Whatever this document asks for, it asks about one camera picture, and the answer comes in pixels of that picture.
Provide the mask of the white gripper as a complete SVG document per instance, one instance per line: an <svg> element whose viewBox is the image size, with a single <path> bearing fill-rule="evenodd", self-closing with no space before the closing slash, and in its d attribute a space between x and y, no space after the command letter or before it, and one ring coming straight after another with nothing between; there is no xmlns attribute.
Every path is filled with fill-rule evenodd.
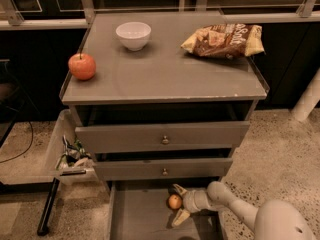
<svg viewBox="0 0 320 240"><path fill-rule="evenodd" d="M205 190L187 191L179 184L173 185L177 194L183 197L183 207L179 209L174 217L171 225L177 227L186 221L191 213L197 213L202 210L217 211L220 205L212 201Z"/></svg>

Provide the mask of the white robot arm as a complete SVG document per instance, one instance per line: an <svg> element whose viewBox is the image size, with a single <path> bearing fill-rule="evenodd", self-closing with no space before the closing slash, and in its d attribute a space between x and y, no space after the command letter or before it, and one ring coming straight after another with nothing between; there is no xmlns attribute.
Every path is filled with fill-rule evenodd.
<svg viewBox="0 0 320 240"><path fill-rule="evenodd" d="M235 196L222 182L211 182L206 190L187 190L174 184L182 207L173 219L177 227L193 213L228 208L254 234L254 240L317 240L305 218L290 203L268 200L259 208Z"/></svg>

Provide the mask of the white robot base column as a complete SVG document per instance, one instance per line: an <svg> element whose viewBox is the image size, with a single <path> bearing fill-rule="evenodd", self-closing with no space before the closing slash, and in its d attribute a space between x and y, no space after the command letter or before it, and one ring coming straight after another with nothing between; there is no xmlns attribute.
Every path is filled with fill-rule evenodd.
<svg viewBox="0 0 320 240"><path fill-rule="evenodd" d="M304 121L320 101L320 68L308 84L291 113L298 121Z"/></svg>

